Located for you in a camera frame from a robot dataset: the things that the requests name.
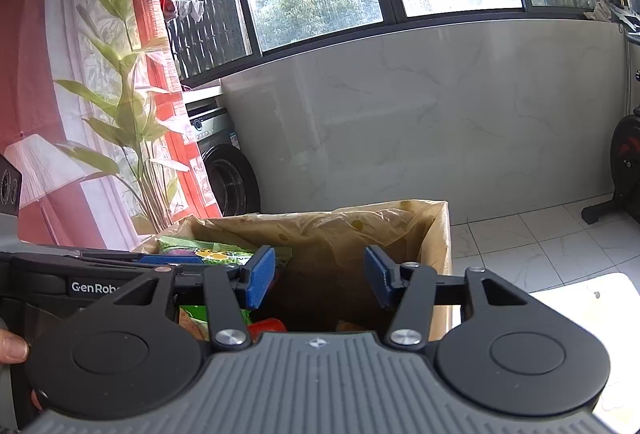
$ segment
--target washing machine door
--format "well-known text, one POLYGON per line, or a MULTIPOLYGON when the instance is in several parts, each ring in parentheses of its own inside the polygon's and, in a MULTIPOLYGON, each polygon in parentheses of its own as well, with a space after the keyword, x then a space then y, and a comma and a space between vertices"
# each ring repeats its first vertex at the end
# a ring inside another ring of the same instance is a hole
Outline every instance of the washing machine door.
POLYGON ((223 216, 260 212, 260 190, 249 160, 230 143, 219 143, 202 155, 209 184, 223 216))

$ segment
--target gray ribbed surface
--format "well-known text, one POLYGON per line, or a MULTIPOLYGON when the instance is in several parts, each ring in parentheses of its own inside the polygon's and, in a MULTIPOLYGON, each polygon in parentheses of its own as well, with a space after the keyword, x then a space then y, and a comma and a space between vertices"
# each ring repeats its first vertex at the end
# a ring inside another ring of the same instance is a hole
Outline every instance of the gray ribbed surface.
POLYGON ((213 357, 183 397, 129 420, 93 422, 47 412, 24 434, 597 434, 585 412, 516 422, 458 401, 420 356, 389 351, 370 333, 265 334, 213 357))

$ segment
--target marble wall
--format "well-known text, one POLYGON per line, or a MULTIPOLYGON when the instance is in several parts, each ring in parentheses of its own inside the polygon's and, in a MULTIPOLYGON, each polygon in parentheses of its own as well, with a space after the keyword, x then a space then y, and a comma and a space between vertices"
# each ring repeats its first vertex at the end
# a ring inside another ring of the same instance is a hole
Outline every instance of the marble wall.
POLYGON ((449 201, 452 223, 612 188, 625 105, 618 26, 450 24, 301 53, 222 79, 267 213, 449 201))

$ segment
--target red object in box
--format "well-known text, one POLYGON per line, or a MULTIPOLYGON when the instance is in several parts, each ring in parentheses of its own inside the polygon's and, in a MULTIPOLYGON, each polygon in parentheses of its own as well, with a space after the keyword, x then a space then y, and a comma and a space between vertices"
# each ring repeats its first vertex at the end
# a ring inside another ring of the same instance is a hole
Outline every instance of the red object in box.
POLYGON ((261 333, 265 331, 271 331, 274 333, 286 333, 287 329, 284 327, 284 324, 280 322, 278 319, 265 319, 259 322, 254 322, 250 326, 247 326, 249 329, 249 334, 251 335, 251 340, 256 341, 261 333))

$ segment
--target black window frame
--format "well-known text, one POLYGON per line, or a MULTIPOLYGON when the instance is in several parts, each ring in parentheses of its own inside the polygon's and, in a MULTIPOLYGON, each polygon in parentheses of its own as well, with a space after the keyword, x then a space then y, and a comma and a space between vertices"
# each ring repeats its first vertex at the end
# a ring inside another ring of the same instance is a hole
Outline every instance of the black window frame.
MULTIPOLYGON (((347 28, 330 34, 299 40, 270 50, 260 50, 255 23, 248 0, 240 0, 242 17, 246 26, 252 52, 249 55, 229 61, 200 74, 182 79, 188 87, 196 88, 227 75, 261 64, 285 58, 297 53, 308 52, 324 46, 338 44, 364 37, 378 36, 401 30, 426 28, 444 24, 470 23, 476 21, 514 20, 514 19, 572 19, 586 20, 585 8, 536 6, 531 0, 521 0, 522 8, 491 8, 481 10, 465 10, 461 12, 440 12, 421 16, 408 17, 402 0, 378 0, 383 21, 347 28)), ((609 0, 616 5, 621 0, 609 0)))

